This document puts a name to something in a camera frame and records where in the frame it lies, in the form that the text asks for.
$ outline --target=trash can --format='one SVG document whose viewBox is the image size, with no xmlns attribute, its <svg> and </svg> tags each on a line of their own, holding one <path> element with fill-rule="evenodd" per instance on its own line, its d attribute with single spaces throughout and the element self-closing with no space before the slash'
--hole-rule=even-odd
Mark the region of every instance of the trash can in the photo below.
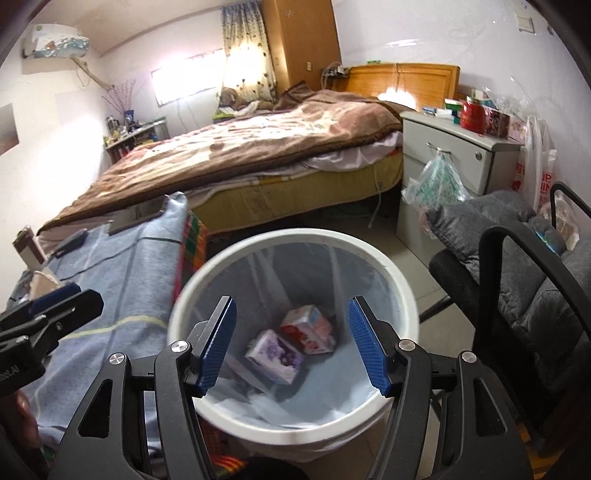
<svg viewBox="0 0 591 480">
<path fill-rule="evenodd" d="M 363 295 L 376 317 L 400 338 L 418 340 L 413 293 L 394 263 L 371 245 L 338 232 L 287 229 L 232 245 L 187 283 L 168 327 L 168 343 L 207 320 L 220 297 L 236 301 L 238 320 L 215 387 L 195 399 L 197 413 L 263 455 L 307 462 L 376 423 L 390 408 L 369 382 L 348 326 L 349 300 Z M 291 309 L 314 304 L 334 321 L 337 347 L 312 355 L 301 384 L 287 398 L 245 394 L 229 367 L 264 329 Z"/>
</svg>

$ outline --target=chair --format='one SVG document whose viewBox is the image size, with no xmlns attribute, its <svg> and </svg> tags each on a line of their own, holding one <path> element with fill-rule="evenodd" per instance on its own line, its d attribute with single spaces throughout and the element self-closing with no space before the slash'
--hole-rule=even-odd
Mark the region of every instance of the chair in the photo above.
<svg viewBox="0 0 591 480">
<path fill-rule="evenodd" d="M 591 209 L 582 199 L 565 184 L 557 182 L 550 194 L 554 228 L 555 195 L 558 190 L 591 218 Z M 498 312 L 502 244 L 507 236 L 554 283 L 591 339 L 591 301 L 560 258 L 519 222 L 491 227 L 482 235 L 479 243 L 479 284 L 451 251 L 443 250 L 435 255 L 430 262 L 429 272 L 447 293 L 447 297 L 421 314 L 420 320 L 428 320 L 451 304 L 456 304 L 475 326 L 474 353 L 497 373 L 540 455 L 565 448 L 575 438 L 580 448 L 581 432 L 591 428 L 588 407 L 591 388 L 584 379 L 580 379 L 560 394 L 549 392 L 538 377 L 534 353 L 513 334 L 507 321 Z"/>
</svg>

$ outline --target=wooden headboard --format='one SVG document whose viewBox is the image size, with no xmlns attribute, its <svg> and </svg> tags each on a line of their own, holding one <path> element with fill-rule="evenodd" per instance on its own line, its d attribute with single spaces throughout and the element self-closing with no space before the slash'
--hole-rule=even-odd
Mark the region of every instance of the wooden headboard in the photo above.
<svg viewBox="0 0 591 480">
<path fill-rule="evenodd" d="M 332 89 L 377 97 L 388 88 L 413 96 L 417 110 L 424 106 L 441 108 L 445 98 L 456 96 L 460 67 L 438 63 L 374 63 L 352 67 L 349 78 L 336 79 Z"/>
</svg>

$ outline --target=metal screw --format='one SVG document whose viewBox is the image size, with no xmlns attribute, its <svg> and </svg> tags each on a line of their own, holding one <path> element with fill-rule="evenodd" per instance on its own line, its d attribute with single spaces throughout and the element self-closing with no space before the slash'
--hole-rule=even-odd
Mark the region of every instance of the metal screw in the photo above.
<svg viewBox="0 0 591 480">
<path fill-rule="evenodd" d="M 462 360 L 469 364 L 473 364 L 478 358 L 472 352 L 462 353 Z"/>
<path fill-rule="evenodd" d="M 405 352 L 412 352 L 415 348 L 415 344 L 412 340 L 400 340 L 398 346 Z"/>
<path fill-rule="evenodd" d="M 122 353 L 113 353 L 113 355 L 109 357 L 109 363 L 111 365 L 119 365 L 123 363 L 123 360 L 125 360 L 125 355 Z"/>
<path fill-rule="evenodd" d="M 189 348 L 189 344 L 184 340 L 178 340 L 170 346 L 170 349 L 175 353 L 184 352 L 187 348 Z"/>
</svg>

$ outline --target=air conditioner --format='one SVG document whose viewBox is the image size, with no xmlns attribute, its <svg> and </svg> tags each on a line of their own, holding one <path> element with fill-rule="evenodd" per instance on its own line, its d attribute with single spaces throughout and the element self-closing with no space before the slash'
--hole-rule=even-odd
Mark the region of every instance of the air conditioner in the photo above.
<svg viewBox="0 0 591 480">
<path fill-rule="evenodd" d="M 74 27 L 57 24 L 32 25 L 22 42 L 23 58 L 83 57 L 88 51 L 88 38 Z"/>
</svg>

